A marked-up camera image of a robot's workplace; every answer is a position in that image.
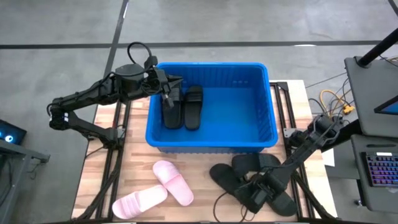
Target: wooden tabletop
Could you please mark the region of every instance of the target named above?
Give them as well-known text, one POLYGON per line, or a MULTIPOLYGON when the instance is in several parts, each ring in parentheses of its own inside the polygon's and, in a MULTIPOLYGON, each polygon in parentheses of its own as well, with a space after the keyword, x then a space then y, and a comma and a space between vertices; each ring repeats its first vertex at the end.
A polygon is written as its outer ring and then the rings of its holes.
MULTIPOLYGON (((286 81, 289 85, 289 92, 298 128, 307 128, 312 120, 310 106, 302 80, 286 81)), ((285 160, 285 149, 280 131, 279 115, 274 95, 271 90, 274 112, 278 128, 279 140, 272 148, 267 148, 262 153, 272 153, 280 161, 285 160)), ((282 102, 289 124, 287 109, 285 107, 284 96, 282 102)), ((157 148, 151 147, 146 143, 145 131, 149 107, 149 98, 140 99, 132 102, 132 109, 129 117, 128 130, 126 132, 126 144, 124 146, 123 163, 120 173, 119 188, 117 198, 132 193, 133 191, 143 190, 159 184, 152 172, 152 166, 159 160, 173 162, 187 181, 195 196, 194 201, 187 207, 182 207, 169 194, 166 201, 158 206, 151 208, 140 216, 132 219, 135 222, 200 222, 212 221, 213 204, 218 196, 224 191, 216 185, 209 175, 210 168, 217 163, 231 164, 234 154, 166 154, 161 153, 157 148)), ((115 105, 99 106, 95 124, 104 128, 112 126, 115 105)), ((98 140, 90 142, 88 152, 101 147, 98 140)), ((76 195, 75 206, 72 217, 77 217, 84 212, 86 207, 98 193, 103 176, 106 150, 102 149, 88 157, 83 166, 80 184, 76 195)), ((335 204, 331 195, 328 177, 326 176, 325 166, 323 165, 320 151, 316 151, 305 162, 308 182, 311 191, 326 210, 336 216, 335 204)), ((291 186, 288 186, 287 193, 292 195, 291 186)), ((307 208, 303 193, 300 190, 300 199, 303 208, 303 215, 307 217, 307 208)), ((108 208, 105 207, 103 215, 107 214, 108 208)), ((225 195, 217 204, 216 214, 222 222, 238 222, 241 219, 241 205, 230 195, 225 195)), ((253 216, 248 212, 247 219, 253 216)), ((281 217, 274 213, 267 204, 255 215, 254 222, 266 221, 295 221, 296 216, 281 217)))

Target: pink slipper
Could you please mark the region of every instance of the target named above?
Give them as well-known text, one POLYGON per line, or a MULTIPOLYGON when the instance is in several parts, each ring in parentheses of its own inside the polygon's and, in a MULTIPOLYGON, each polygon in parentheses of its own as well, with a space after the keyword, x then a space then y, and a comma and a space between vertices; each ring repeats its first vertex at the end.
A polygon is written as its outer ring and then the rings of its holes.
POLYGON ((131 219, 142 212, 160 204, 167 198, 167 190, 162 185, 133 192, 115 201, 112 205, 113 213, 121 219, 131 219))
POLYGON ((171 162, 157 161, 154 164, 153 171, 157 179, 182 206, 192 203, 193 193, 191 189, 171 162))

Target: keyboard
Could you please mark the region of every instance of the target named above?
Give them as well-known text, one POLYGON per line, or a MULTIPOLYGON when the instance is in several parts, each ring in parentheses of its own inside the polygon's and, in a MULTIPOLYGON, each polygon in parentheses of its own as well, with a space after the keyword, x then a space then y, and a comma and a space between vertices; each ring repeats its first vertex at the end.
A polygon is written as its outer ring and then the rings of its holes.
POLYGON ((398 187, 398 153, 363 152, 371 187, 398 187))

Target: blue plastic bin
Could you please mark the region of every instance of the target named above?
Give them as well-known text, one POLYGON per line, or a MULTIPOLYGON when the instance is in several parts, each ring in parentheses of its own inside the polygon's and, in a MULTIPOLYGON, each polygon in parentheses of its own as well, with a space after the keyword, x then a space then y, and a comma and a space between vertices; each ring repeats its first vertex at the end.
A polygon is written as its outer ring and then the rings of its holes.
POLYGON ((260 63, 161 63, 170 75, 183 77, 183 92, 203 87, 201 125, 167 129, 161 96, 150 99, 146 140, 162 152, 252 153, 278 140, 267 68, 260 63))

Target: gray floor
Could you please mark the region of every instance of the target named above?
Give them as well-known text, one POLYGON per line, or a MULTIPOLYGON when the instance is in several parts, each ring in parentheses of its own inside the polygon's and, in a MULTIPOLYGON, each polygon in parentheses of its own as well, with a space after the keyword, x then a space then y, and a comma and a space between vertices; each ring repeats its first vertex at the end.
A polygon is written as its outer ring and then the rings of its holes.
MULTIPOLYGON (((122 1, 0 0, 0 45, 110 44, 122 1)), ((131 1, 124 18, 120 43, 381 40, 398 24, 387 0, 131 1)), ((270 79, 302 79, 309 85, 344 72, 344 58, 371 47, 181 47, 152 52, 161 62, 261 62, 270 79)), ((133 52, 138 62, 144 54, 133 52)), ((28 131, 25 146, 51 154, 35 180, 27 174, 14 223, 70 218, 87 141, 73 131, 51 130, 45 106, 100 79, 108 55, 109 49, 0 50, 0 119, 28 131)), ((393 55, 398 55, 397 46, 384 54, 393 55)), ((125 63, 126 49, 118 49, 113 68, 125 63)), ((321 90, 336 91, 345 79, 343 75, 308 88, 307 95, 318 99, 321 90)), ((317 105, 311 107, 320 112, 317 105)), ((94 106, 78 111, 88 121, 94 114, 94 106)), ((346 118, 354 120, 356 115, 346 118)), ((330 178, 330 185, 342 219, 397 223, 397 215, 357 208, 353 180, 330 178)))

